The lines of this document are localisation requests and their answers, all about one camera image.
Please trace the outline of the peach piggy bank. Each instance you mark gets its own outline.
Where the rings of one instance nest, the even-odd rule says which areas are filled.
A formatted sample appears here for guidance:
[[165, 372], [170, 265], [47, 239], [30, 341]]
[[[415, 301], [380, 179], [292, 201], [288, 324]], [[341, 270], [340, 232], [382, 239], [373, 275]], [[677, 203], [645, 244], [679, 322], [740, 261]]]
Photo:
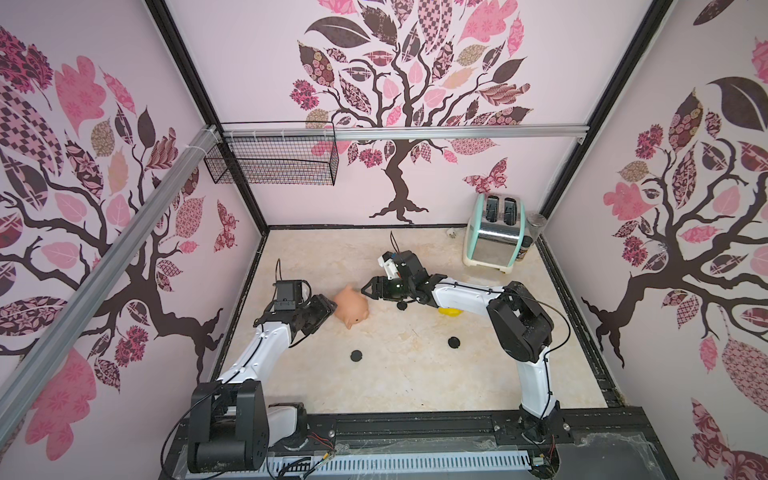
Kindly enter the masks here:
[[352, 285], [347, 285], [333, 299], [336, 303], [334, 316], [350, 330], [367, 320], [370, 315], [367, 298]]

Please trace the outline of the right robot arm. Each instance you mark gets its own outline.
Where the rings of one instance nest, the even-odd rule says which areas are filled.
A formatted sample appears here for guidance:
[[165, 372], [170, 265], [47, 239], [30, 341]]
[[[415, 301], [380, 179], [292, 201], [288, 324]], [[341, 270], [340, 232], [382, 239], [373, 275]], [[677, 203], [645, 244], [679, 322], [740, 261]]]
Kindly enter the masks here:
[[378, 263], [385, 274], [362, 287], [364, 296], [395, 302], [400, 308], [418, 303], [488, 319], [502, 350], [517, 362], [521, 409], [539, 420], [551, 414], [556, 400], [546, 357], [554, 322], [523, 283], [481, 286], [430, 274], [410, 250], [386, 252]]

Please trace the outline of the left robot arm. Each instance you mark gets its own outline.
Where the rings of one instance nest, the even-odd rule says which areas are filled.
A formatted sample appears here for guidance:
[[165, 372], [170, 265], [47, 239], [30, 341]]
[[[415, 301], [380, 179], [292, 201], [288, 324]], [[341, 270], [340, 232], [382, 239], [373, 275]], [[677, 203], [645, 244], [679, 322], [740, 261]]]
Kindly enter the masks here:
[[254, 321], [255, 335], [240, 357], [191, 396], [187, 468], [193, 474], [223, 474], [261, 468], [280, 442], [301, 448], [309, 435], [308, 414], [299, 403], [269, 405], [264, 383], [280, 356], [314, 334], [337, 304], [314, 294], [305, 280], [278, 280], [273, 298]]

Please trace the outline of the yellow piggy bank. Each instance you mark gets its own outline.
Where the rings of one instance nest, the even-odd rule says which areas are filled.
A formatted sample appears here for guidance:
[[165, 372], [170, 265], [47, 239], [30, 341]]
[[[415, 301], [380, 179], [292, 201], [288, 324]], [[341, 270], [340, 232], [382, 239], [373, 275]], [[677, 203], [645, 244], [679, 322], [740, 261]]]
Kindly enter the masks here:
[[463, 313], [462, 310], [455, 309], [455, 308], [446, 308], [446, 307], [440, 307], [438, 309], [438, 312], [442, 315], [449, 316], [449, 317], [457, 317]]

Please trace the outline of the mint chrome toaster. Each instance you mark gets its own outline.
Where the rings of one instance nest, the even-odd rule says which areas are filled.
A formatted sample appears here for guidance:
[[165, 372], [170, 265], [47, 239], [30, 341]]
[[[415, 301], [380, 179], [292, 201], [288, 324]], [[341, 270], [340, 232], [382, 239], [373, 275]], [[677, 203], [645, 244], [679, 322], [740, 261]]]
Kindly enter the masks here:
[[494, 192], [481, 193], [467, 224], [462, 261], [468, 267], [486, 267], [510, 274], [525, 233], [526, 214], [521, 199]]

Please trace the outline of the glass jar behind toaster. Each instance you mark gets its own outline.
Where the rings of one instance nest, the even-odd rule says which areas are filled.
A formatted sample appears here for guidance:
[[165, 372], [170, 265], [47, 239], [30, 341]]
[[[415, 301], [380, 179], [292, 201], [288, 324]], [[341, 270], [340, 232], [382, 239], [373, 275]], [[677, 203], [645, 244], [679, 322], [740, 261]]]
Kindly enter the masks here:
[[540, 213], [529, 213], [526, 217], [526, 229], [517, 260], [522, 261], [544, 231], [548, 219]]

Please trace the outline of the back aluminium rail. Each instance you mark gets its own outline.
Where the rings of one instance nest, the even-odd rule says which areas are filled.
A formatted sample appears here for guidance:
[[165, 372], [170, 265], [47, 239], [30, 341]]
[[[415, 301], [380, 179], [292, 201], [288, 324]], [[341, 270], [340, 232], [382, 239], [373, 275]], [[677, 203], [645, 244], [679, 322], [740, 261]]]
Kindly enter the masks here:
[[374, 140], [452, 140], [480, 138], [583, 138], [589, 131], [587, 125], [507, 125], [507, 126], [457, 126], [457, 127], [371, 127], [371, 128], [321, 128], [306, 129], [287, 127], [276, 129], [225, 130], [226, 139], [289, 139], [317, 138], [337, 141]]

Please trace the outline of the aluminium rail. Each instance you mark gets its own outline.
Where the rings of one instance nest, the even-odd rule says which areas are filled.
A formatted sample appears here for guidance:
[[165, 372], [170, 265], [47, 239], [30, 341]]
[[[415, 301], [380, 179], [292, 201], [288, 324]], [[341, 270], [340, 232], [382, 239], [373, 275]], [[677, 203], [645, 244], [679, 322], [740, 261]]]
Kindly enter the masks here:
[[61, 314], [33, 345], [1, 386], [1, 443], [6, 444], [17, 425], [56, 369], [65, 360], [120, 276], [147, 240], [161, 214], [195, 167], [218, 140], [214, 126], [203, 127], [181, 151], [160, 185], [140, 207], [101, 262], [75, 291]]
[[480, 138], [583, 138], [589, 131], [587, 125], [507, 125], [507, 126], [457, 126], [457, 127], [371, 127], [371, 128], [321, 128], [306, 129], [287, 127], [276, 129], [225, 130], [226, 139], [289, 139], [317, 138], [337, 141], [374, 140], [452, 140]]

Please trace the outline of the black base frame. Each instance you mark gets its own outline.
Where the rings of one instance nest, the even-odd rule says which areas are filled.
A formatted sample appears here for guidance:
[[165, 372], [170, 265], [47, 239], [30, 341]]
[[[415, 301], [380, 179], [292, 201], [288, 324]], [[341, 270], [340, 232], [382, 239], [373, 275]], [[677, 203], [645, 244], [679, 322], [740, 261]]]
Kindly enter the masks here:
[[[161, 475], [170, 479], [179, 461], [187, 466], [190, 408], [172, 427], [160, 450]], [[539, 420], [522, 409], [311, 414], [307, 442], [280, 442], [273, 457], [347, 454], [525, 451], [539, 479], [672, 479], [676, 473], [649, 419], [639, 407], [562, 409]], [[199, 474], [206, 479], [246, 478], [255, 471]]]

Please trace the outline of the left aluminium rail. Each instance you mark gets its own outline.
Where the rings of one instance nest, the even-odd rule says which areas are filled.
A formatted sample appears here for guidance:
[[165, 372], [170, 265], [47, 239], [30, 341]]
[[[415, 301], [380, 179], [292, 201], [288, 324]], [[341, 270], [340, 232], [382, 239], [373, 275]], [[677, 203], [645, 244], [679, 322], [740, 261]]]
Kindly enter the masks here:
[[140, 207], [101, 262], [75, 291], [61, 314], [33, 345], [1, 386], [1, 443], [6, 444], [17, 425], [56, 369], [65, 360], [120, 276], [147, 240], [161, 214], [195, 167], [218, 140], [214, 126], [203, 127], [181, 151], [160, 185]]

